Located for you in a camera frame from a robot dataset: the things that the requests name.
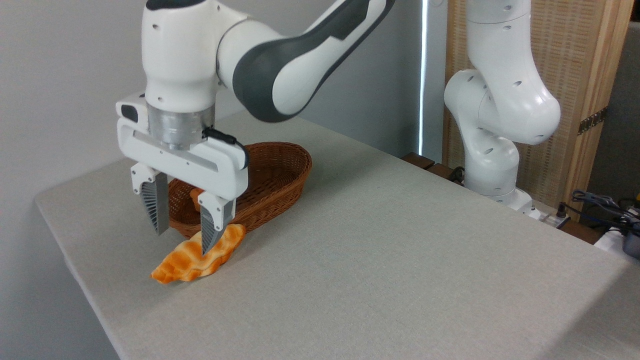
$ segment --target electrical cord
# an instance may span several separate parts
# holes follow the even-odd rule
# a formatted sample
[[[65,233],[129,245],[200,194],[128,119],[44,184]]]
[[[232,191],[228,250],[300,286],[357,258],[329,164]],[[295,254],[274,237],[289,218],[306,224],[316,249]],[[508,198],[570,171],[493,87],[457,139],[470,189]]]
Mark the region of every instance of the electrical cord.
[[[453,169],[453,171],[451,172],[451,174],[449,175],[447,180],[449,180],[449,181],[459,181],[460,183],[464,182],[464,180],[465,180],[465,168],[456,167],[455,169]]]
[[[622,199],[618,200],[618,206],[620,208],[622,208],[622,202],[630,202],[632,204],[634,204],[637,201],[637,199],[634,199],[632,197],[623,197]]]
[[[595,195],[593,193],[584,192],[582,190],[575,190],[572,193],[572,201],[585,202],[597,206],[600,209],[619,217],[629,216],[640,220],[640,217],[638,217],[636,214],[620,208],[620,205],[609,196]]]
[[[240,149],[242,149],[242,151],[244,151],[244,167],[243,167],[243,170],[249,166],[249,151],[246,149],[246,147],[244,147],[243,144],[241,144],[236,139],[235,136],[229,135],[229,134],[225,134],[222,131],[215,129],[213,126],[203,129],[202,130],[202,136],[203,136],[203,138],[204,137],[214,138],[214,139],[217,139],[217,140],[224,141],[224,142],[226,142],[226,143],[228,143],[230,145],[238,145],[238,146],[240,146]]]
[[[584,216],[584,217],[588,218],[589,220],[601,223],[603,225],[608,225],[610,227],[615,227],[615,228],[618,228],[620,230],[624,230],[624,231],[632,233],[632,234],[634,234],[636,236],[640,236],[640,229],[634,227],[631,224],[629,219],[627,219],[628,215],[621,215],[620,219],[618,221],[611,221],[611,220],[605,220],[605,219],[593,217],[593,216],[591,216],[589,214],[585,214],[585,212],[580,211],[580,210],[574,208],[573,206],[570,206],[569,204],[567,204],[565,202],[561,202],[560,205],[566,207],[567,209],[573,211],[574,213],[580,214],[581,216]]]
[[[625,235],[623,230],[618,229],[617,227],[610,227],[608,230],[606,230],[604,233],[602,233],[603,235],[608,233],[609,231],[617,231],[622,235]]]

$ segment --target black cable bundle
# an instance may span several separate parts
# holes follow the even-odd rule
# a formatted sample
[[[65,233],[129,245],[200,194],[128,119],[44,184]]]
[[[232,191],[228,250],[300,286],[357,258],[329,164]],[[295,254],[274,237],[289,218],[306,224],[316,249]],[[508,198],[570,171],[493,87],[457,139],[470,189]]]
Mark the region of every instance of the black cable bundle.
[[[575,190],[572,194],[572,202],[584,202],[586,204],[592,205],[592,207],[598,207],[607,213],[610,213],[615,216],[613,220],[607,220],[603,218],[594,217],[593,215],[589,215],[583,211],[580,211],[565,202],[561,202],[561,207],[566,207],[567,209],[580,214],[581,216],[597,222],[600,226],[609,226],[611,227],[608,231],[619,231],[623,235],[627,235],[629,233],[634,234],[636,236],[640,236],[640,229],[637,222],[640,222],[640,217],[637,214],[630,212],[629,210],[623,209],[620,204],[614,201],[609,196],[603,195],[595,195],[593,193],[584,192],[582,190]]]

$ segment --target white wall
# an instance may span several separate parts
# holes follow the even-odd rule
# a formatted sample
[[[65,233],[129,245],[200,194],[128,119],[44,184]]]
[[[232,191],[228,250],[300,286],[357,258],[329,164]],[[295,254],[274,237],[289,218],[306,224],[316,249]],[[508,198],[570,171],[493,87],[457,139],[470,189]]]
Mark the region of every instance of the white wall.
[[[442,161],[444,127],[444,72],[447,61],[447,0],[429,0],[423,19],[426,35],[424,56],[424,105],[422,111],[422,155]]]
[[[295,34],[332,2],[226,3]],[[33,199],[121,158],[114,103],[145,85],[143,4],[0,1],[0,359],[116,358]],[[302,117],[395,155],[414,150],[419,18],[419,0],[397,1]],[[219,115],[234,111],[224,102]]]

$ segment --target toy croissant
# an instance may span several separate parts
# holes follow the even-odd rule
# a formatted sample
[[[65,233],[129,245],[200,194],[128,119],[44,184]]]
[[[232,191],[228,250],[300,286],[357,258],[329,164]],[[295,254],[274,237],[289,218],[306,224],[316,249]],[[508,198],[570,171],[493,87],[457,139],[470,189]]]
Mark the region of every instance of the toy croissant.
[[[211,275],[229,260],[245,235],[244,225],[229,224],[218,243],[203,256],[202,232],[198,232],[171,251],[151,273],[151,278],[168,284],[176,280],[194,281],[198,277]]]

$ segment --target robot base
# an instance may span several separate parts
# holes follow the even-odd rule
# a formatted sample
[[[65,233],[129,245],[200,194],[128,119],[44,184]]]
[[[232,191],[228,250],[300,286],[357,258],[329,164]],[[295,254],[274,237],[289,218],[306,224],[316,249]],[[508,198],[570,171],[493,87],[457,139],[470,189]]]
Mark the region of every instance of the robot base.
[[[540,219],[540,211],[533,206],[531,196],[518,188],[505,195],[487,197],[536,220]]]

